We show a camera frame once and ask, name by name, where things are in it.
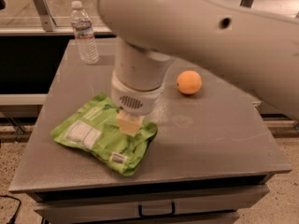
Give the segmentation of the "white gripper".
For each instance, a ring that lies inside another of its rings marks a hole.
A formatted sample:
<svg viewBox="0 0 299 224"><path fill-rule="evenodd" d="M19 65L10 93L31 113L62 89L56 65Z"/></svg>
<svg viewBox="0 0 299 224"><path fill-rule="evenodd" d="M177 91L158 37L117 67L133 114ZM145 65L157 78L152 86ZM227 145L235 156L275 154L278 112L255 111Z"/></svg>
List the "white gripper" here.
<svg viewBox="0 0 299 224"><path fill-rule="evenodd" d="M133 90L121 83L116 73L113 72L111 100L123 109L116 117L120 131L135 136L143 123L144 116L153 111L163 91L164 85L152 91Z"/></svg>

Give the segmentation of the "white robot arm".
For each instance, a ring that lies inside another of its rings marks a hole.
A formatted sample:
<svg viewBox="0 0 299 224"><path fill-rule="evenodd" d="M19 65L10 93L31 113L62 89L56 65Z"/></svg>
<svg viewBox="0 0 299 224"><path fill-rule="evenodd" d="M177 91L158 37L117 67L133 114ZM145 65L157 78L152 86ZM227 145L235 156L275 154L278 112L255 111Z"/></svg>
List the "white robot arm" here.
<svg viewBox="0 0 299 224"><path fill-rule="evenodd" d="M122 85L150 67L134 52L195 63L299 119L299 21L220 0L95 0L121 45Z"/></svg>

